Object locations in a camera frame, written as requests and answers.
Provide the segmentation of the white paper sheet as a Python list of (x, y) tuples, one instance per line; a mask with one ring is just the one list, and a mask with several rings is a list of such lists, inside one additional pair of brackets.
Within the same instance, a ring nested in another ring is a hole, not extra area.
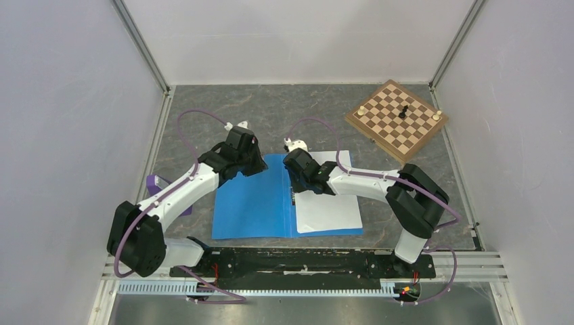
[(358, 236), (363, 223), (356, 196), (314, 194), (305, 191), (294, 194), (294, 237)]

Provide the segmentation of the blue file folder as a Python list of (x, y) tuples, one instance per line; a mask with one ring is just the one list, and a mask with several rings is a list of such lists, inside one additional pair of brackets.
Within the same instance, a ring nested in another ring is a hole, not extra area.
[(292, 235), (294, 209), (284, 154), (267, 154), (268, 169), (245, 177), (238, 175), (215, 195), (212, 237), (300, 238)]

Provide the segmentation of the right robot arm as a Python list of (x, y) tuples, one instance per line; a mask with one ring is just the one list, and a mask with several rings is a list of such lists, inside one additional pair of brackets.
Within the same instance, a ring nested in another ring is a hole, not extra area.
[(402, 227), (391, 257), (391, 268), (399, 276), (418, 268), (418, 258), (449, 204), (448, 194), (410, 163), (400, 170), (351, 169), (336, 161), (318, 163), (297, 148), (286, 155), (283, 165), (296, 193), (352, 195), (387, 203)]

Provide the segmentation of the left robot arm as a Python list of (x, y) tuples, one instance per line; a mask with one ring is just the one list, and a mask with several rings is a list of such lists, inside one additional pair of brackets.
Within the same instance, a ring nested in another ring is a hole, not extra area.
[(125, 201), (116, 208), (107, 243), (116, 277), (133, 273), (148, 277), (161, 267), (186, 266), (196, 276), (211, 271), (213, 260), (200, 241), (168, 240), (164, 233), (199, 199), (237, 174), (249, 177), (267, 169), (259, 141), (246, 121), (227, 124), (226, 129), (226, 140), (202, 154), (179, 179), (137, 204)]

